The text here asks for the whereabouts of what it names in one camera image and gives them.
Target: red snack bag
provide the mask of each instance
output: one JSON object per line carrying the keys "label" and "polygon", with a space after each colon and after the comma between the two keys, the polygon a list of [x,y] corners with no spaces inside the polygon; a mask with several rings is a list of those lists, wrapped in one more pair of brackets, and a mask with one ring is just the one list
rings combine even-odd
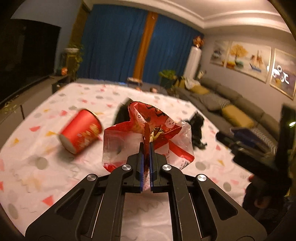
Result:
{"label": "red snack bag", "polygon": [[191,127],[187,122],[174,122],[156,107],[141,102],[132,102],[128,107],[130,121],[111,126],[104,131],[103,166],[112,171],[126,163],[128,156],[139,152],[144,142],[145,160],[153,140],[156,153],[163,154],[167,162],[183,169],[193,162]]}

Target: red paper cup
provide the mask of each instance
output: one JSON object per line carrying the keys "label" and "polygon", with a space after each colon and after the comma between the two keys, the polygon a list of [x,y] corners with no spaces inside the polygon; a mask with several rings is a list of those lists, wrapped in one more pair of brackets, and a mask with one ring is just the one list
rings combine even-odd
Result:
{"label": "red paper cup", "polygon": [[71,153],[77,154],[91,144],[102,133],[102,124],[95,113],[80,110],[64,127],[59,135],[62,145]]}

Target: television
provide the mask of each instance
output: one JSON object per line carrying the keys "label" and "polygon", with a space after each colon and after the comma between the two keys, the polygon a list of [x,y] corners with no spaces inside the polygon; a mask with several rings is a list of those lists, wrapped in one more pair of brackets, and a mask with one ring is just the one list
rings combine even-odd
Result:
{"label": "television", "polygon": [[54,72],[60,27],[8,19],[0,33],[0,108]]}

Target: picture frame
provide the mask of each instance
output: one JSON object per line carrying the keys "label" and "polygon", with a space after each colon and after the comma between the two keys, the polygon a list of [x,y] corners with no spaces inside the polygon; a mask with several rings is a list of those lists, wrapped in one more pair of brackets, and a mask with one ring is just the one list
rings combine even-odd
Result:
{"label": "picture frame", "polygon": [[296,89],[296,57],[274,49],[270,86],[294,100]]}
{"label": "picture frame", "polygon": [[214,42],[210,63],[224,67],[231,41],[218,39]]}
{"label": "picture frame", "polygon": [[270,46],[232,41],[226,68],[241,72],[266,83],[270,64]]}

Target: bed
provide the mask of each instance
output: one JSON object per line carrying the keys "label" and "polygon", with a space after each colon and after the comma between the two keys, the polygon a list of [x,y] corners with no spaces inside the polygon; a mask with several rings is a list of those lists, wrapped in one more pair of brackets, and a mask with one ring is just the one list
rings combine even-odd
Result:
{"label": "bed", "polygon": [[[58,141],[61,128],[81,108],[95,112],[103,126],[109,127],[118,105],[127,98],[154,105],[177,122],[199,112],[190,102],[121,85],[71,83],[56,92],[18,126],[0,152],[0,202],[23,235],[37,217],[89,173],[108,174],[102,166],[103,133],[101,140],[74,156]],[[205,117],[202,141],[207,147],[196,149],[195,160],[182,172],[207,175],[242,204],[250,173],[232,162],[230,150],[215,140],[217,131]],[[121,235],[123,241],[172,240],[167,194],[149,190],[127,194]]]}

